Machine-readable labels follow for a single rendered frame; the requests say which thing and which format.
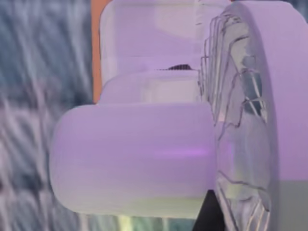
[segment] tiled wall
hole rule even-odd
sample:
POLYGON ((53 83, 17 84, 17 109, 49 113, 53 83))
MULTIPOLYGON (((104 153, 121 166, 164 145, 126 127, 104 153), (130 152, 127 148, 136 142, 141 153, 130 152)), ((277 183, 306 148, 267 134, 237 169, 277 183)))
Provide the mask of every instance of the tiled wall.
POLYGON ((55 122, 92 100, 90 24, 89 0, 0 0, 0 231, 191 230, 193 220, 81 216, 52 194, 55 122))

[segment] blurry background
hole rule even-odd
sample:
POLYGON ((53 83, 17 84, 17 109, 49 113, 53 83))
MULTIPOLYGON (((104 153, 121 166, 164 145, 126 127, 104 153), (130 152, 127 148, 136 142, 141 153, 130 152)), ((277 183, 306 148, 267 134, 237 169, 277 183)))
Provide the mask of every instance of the blurry background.
MULTIPOLYGON (((308 19, 308 1, 290 0, 308 19)), ((92 102, 90 0, 0 0, 0 231, 189 231, 193 220, 85 216, 52 194, 57 119, 92 102)))

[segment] textured blue background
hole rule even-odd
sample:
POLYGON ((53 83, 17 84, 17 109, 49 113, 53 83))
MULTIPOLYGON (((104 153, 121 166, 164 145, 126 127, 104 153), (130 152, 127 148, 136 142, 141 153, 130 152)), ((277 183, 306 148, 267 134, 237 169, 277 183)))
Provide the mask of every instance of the textured blue background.
MULTIPOLYGON (((308 1, 292 0, 308 19, 308 1)), ((119 231, 54 198, 48 146, 57 119, 92 101, 90 0, 0 0, 0 231, 119 231)), ((188 231, 193 220, 131 218, 126 231, 188 231)))

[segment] orange vertical edge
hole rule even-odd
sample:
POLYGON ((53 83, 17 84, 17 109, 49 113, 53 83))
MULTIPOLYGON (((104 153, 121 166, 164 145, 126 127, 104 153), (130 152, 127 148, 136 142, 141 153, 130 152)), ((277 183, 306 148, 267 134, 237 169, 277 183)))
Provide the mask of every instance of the orange vertical edge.
POLYGON ((92 71, 93 71, 93 101, 97 103, 102 91, 101 58, 100 58, 100 16, 104 7, 111 0, 91 0, 92 24, 92 71))

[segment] orange strip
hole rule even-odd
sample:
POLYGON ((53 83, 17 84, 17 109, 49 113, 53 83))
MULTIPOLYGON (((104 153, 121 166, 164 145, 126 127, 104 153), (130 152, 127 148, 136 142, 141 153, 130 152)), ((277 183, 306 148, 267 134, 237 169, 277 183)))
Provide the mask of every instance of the orange strip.
POLYGON ((92 21, 92 71, 93 71, 93 101, 97 103, 102 91, 102 76, 100 62, 100 16, 104 7, 111 0, 91 0, 92 21))

